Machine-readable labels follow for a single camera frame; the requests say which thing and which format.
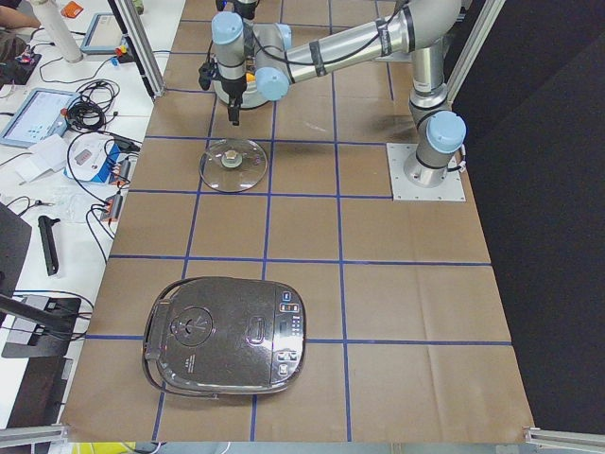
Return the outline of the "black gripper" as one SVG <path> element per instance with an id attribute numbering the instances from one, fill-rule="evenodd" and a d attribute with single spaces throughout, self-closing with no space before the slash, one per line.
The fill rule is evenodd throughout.
<path id="1" fill-rule="evenodd" d="M 221 82 L 223 91 L 228 97 L 228 117 L 234 126 L 239 126 L 239 116 L 243 95 L 247 90 L 246 79 L 224 79 Z"/>

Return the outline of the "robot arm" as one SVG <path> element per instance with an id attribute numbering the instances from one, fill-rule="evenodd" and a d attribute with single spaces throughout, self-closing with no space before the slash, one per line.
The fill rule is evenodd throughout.
<path id="1" fill-rule="evenodd" d="M 232 10 L 217 2 L 212 40 L 199 69 L 199 86 L 218 89 L 228 118 L 238 125 L 243 110 L 282 99 L 291 85 L 322 78 L 361 62 L 407 53 L 413 67 L 408 106 L 419 134 L 406 159 L 406 177 L 420 187 L 436 187 L 465 151 L 464 120 L 446 107 L 443 38 L 453 27 L 459 1 L 398 1 L 392 14 L 295 46 L 286 24 L 256 24 L 254 1 L 235 1 Z"/>
<path id="2" fill-rule="evenodd" d="M 243 19 L 253 20 L 259 0 L 233 0 L 233 11 Z"/>

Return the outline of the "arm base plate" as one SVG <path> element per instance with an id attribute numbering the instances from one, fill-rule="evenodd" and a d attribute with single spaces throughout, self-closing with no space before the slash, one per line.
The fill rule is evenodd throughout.
<path id="1" fill-rule="evenodd" d="M 441 169 L 417 161 L 416 144 L 387 143 L 389 180 L 394 201 L 466 202 L 455 158 Z"/>
<path id="2" fill-rule="evenodd" d="M 411 55 L 409 53 L 406 52 L 394 52 L 390 55 L 387 56 L 382 56 L 382 57 L 376 57 L 373 59 L 374 61 L 381 61 L 381 62 L 404 62 L 404 63 L 410 63 L 412 61 Z"/>

